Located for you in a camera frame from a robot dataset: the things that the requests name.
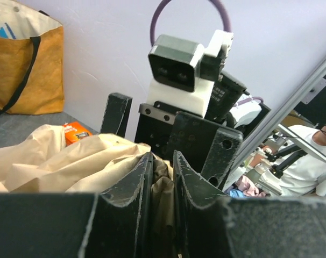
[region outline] white bag lining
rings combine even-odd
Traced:
[[[16,39],[40,36],[62,24],[12,0],[0,0],[0,24],[7,23]]]

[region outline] mounting hole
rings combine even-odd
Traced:
[[[107,199],[112,199],[114,197],[114,195],[112,195],[112,194],[110,194],[108,192],[102,193],[101,195],[103,195]]]
[[[232,141],[226,139],[226,140],[224,140],[222,142],[222,145],[223,145],[223,148],[224,149],[231,149],[231,147],[232,147]]]
[[[188,137],[188,140],[189,140],[189,141],[195,141],[195,135],[191,134],[191,135]]]
[[[176,142],[176,137],[175,136],[170,136],[169,142]]]
[[[208,182],[210,182],[214,187],[218,186],[218,179],[215,178],[214,176],[208,179]]]

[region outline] black panel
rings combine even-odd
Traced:
[[[0,258],[77,257],[95,195],[0,194]]]
[[[172,161],[174,151],[180,151],[195,171],[202,172],[207,180],[215,176],[219,184],[242,139],[237,130],[179,112],[169,138],[167,157]],[[223,141],[230,147],[223,147]]]
[[[326,198],[231,198],[174,154],[183,257],[326,257]]]
[[[152,154],[98,198],[86,257],[149,256],[148,220],[152,185]]]
[[[125,137],[132,98],[120,93],[108,96],[100,133],[113,133]]]
[[[322,127],[326,124],[326,86],[309,104],[300,102],[294,110],[313,124],[319,124],[319,128]]]
[[[140,114],[135,142],[143,142],[151,146],[157,156],[167,158],[167,143],[173,126],[152,117]]]

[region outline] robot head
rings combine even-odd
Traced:
[[[167,86],[194,92],[204,51],[199,43],[160,35],[148,55],[153,77]]]

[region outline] orange package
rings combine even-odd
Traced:
[[[66,146],[92,135],[92,133],[90,133],[78,122],[64,124],[63,126],[65,127]]]

